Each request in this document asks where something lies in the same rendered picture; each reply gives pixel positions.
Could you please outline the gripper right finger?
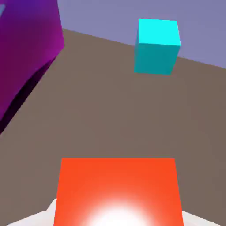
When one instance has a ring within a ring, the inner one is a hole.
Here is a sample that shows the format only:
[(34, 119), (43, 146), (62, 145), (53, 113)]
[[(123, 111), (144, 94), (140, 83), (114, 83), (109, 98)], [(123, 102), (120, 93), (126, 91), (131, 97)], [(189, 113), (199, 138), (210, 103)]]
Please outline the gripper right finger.
[(220, 226), (201, 217), (182, 211), (184, 226)]

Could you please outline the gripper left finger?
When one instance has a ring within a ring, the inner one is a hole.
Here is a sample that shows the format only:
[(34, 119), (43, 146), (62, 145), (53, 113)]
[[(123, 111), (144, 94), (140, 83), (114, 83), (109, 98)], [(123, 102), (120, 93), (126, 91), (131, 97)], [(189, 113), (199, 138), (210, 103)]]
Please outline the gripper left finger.
[(53, 226), (57, 200), (54, 199), (46, 211), (41, 211), (6, 226)]

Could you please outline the small cyan cube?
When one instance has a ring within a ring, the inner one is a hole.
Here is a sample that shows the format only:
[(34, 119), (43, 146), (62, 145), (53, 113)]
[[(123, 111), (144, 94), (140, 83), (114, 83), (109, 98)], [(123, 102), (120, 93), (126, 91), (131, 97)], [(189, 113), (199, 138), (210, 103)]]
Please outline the small cyan cube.
[(134, 72), (171, 75), (180, 48), (177, 21), (139, 18), (134, 49)]

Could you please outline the small orange cube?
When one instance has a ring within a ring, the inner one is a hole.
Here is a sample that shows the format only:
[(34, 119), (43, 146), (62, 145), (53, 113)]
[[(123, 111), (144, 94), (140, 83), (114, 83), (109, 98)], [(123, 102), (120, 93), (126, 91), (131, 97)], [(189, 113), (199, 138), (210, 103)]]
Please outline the small orange cube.
[(63, 158), (53, 226), (184, 226), (173, 158)]

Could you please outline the large purple box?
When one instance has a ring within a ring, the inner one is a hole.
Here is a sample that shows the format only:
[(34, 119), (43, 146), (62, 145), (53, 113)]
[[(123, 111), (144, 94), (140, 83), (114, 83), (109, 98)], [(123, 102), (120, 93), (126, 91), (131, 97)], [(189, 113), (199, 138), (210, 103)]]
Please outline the large purple box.
[(0, 134), (64, 47), (57, 0), (0, 0)]

